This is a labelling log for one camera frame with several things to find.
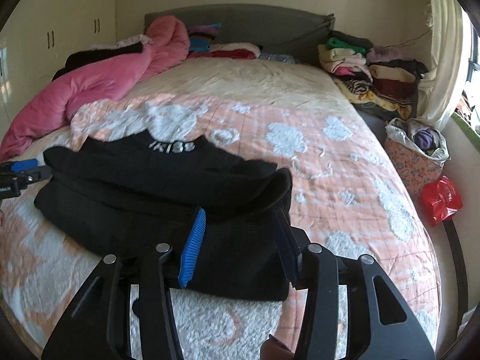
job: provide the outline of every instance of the floral bedspread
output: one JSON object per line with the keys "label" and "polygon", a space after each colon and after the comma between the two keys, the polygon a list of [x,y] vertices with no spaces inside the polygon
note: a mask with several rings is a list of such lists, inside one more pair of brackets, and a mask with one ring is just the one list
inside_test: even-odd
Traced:
{"label": "floral bedspread", "polygon": [[[42,152],[53,145],[78,150],[87,136],[110,141],[147,128],[163,142],[205,135],[233,154],[288,167],[294,182],[292,225],[337,255],[373,255],[435,345],[440,275],[414,205],[380,143],[340,92],[328,107],[317,108],[307,112],[173,94],[130,96],[119,103],[100,100],[83,106],[70,128],[35,142],[21,158],[43,161]],[[16,320],[25,340],[31,340],[30,347],[36,346],[38,356],[100,259],[35,209],[33,200],[43,185],[4,201],[0,227],[2,306],[9,309],[9,318]],[[186,359],[249,360],[258,358],[269,333],[295,347],[306,292],[291,290],[283,303],[222,299],[187,290],[174,291],[172,298]],[[138,320],[132,315],[131,322],[133,355],[140,359]],[[338,358],[345,353],[346,327],[342,290]]]}

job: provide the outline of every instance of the wardrobe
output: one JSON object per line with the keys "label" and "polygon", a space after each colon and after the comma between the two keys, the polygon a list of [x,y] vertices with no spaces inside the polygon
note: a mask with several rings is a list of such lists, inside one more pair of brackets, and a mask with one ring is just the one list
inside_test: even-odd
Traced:
{"label": "wardrobe", "polygon": [[0,137],[70,54],[115,42],[115,0],[21,0],[0,32]]}

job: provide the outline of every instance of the laundry basket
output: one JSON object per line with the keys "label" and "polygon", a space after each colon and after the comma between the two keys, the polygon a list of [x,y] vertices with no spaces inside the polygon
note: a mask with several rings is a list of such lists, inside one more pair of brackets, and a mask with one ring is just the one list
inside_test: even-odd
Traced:
{"label": "laundry basket", "polygon": [[439,131],[436,131],[440,137],[439,147],[431,156],[424,153],[410,139],[412,135],[411,129],[409,132],[409,126],[412,125],[414,130],[415,127],[424,126],[415,119],[409,119],[406,122],[399,118],[393,119],[386,126],[385,151],[411,198],[415,200],[419,197],[425,185],[440,178],[443,164],[449,156],[445,138]]}

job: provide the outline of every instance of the black shirt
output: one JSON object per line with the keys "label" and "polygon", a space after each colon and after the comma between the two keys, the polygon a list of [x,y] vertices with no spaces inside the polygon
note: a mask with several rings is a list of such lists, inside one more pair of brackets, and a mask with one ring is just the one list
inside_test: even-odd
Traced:
{"label": "black shirt", "polygon": [[283,300],[288,283],[273,241],[273,209],[290,210],[291,175],[245,161],[205,137],[158,142],[148,131],[88,138],[79,152],[44,152],[53,177],[35,206],[86,249],[145,255],[161,242],[181,253],[198,206],[207,227],[187,288],[236,299]]}

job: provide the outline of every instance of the screw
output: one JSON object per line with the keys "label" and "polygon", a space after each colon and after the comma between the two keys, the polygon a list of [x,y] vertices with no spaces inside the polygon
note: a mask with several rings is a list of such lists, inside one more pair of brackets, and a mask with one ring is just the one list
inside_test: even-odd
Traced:
{"label": "screw", "polygon": [[170,245],[167,243],[158,244],[155,249],[158,253],[166,253],[170,250]]}
{"label": "screw", "polygon": [[105,264],[113,264],[114,262],[117,261],[117,256],[114,255],[114,254],[107,254],[104,258],[103,258],[103,262]]}
{"label": "screw", "polygon": [[312,253],[320,253],[322,251],[322,247],[319,244],[313,243],[308,246],[308,250]]}
{"label": "screw", "polygon": [[360,260],[362,263],[367,264],[368,266],[371,266],[375,262],[374,258],[369,254],[364,254],[360,257]]}

